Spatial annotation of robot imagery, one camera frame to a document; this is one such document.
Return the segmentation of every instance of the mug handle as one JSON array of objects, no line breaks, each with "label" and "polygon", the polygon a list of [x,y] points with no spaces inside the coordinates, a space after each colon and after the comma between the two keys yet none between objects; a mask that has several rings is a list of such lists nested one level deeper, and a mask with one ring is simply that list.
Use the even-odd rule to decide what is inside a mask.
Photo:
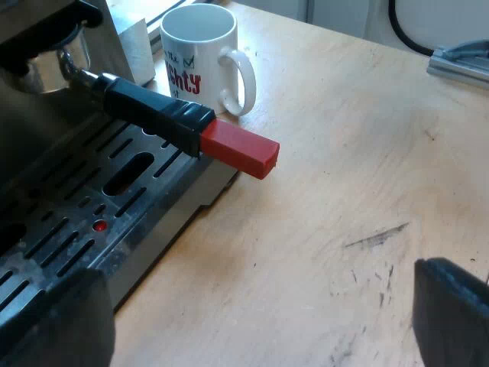
[{"label": "mug handle", "polygon": [[253,66],[246,54],[240,50],[232,50],[226,47],[219,56],[219,65],[225,66],[231,62],[235,63],[243,78],[244,104],[241,107],[236,96],[233,96],[233,93],[227,88],[221,91],[220,102],[231,114],[243,116],[253,108],[254,101],[257,98],[257,81],[254,77]]}]

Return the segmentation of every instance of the black object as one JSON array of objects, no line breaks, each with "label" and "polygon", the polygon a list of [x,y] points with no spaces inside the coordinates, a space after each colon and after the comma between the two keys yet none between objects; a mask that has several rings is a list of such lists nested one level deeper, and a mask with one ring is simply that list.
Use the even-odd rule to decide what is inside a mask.
[{"label": "black object", "polygon": [[[104,74],[97,83],[107,83],[101,78]],[[151,92],[121,78],[110,81],[104,90],[104,110],[111,117],[140,126],[191,157],[199,156],[200,133],[215,119],[213,109]]]},{"label": "black object", "polygon": [[489,365],[489,287],[445,258],[415,264],[413,328],[426,367]]},{"label": "black object", "polygon": [[4,324],[0,340],[2,367],[108,367],[115,326],[103,273],[74,273]]},{"label": "black object", "polygon": [[26,60],[69,43],[82,23],[84,27],[95,28],[102,21],[102,12],[97,7],[76,0],[1,44],[0,67],[23,76],[29,71]]},{"label": "black object", "polygon": [[406,33],[404,33],[399,24],[399,19],[397,19],[396,0],[389,0],[389,21],[396,36],[398,36],[398,38],[411,50],[430,57],[433,55],[432,49],[417,44],[411,38],[409,38]]}]

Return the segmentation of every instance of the light wood surface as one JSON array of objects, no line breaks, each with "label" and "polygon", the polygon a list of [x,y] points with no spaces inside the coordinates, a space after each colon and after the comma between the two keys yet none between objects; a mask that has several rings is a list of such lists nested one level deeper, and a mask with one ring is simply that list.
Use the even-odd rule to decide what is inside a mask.
[{"label": "light wood surface", "polygon": [[113,366],[422,365],[414,261],[489,271],[489,93],[227,6],[257,76],[238,123],[281,143],[278,165],[242,174],[146,277],[116,315]]}]

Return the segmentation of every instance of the drip tray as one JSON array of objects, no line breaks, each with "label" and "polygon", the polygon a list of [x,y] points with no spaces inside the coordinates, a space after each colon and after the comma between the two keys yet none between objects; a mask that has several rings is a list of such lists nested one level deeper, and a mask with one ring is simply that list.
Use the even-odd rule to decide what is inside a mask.
[{"label": "drip tray", "polygon": [[235,174],[93,117],[0,193],[0,325],[78,268],[104,271],[116,307]]}]

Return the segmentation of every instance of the metal clip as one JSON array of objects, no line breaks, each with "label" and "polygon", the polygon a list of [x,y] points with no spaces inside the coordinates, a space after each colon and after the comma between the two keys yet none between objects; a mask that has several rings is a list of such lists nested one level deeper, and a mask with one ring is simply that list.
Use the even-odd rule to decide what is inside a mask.
[{"label": "metal clip", "polygon": [[440,47],[429,59],[428,73],[489,89],[489,40]]}]

